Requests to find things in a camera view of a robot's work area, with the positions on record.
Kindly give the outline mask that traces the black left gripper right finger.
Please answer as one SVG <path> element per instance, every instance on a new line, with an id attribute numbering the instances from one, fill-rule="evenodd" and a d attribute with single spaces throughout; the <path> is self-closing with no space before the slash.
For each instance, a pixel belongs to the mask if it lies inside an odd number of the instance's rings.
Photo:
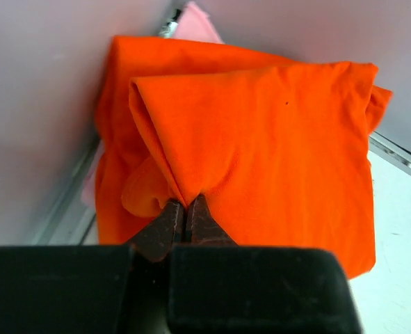
<path id="1" fill-rule="evenodd" d="M 204 196 L 170 252 L 173 333 L 360 333 L 346 275 L 317 248 L 238 246 Z"/>

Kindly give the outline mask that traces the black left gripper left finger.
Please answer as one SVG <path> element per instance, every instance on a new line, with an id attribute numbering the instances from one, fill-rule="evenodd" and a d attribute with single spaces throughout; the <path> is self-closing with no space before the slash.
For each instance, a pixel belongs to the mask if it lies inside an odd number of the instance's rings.
<path id="1" fill-rule="evenodd" d="M 115 246 L 0 246 L 0 333 L 168 333 L 170 201 Z"/>

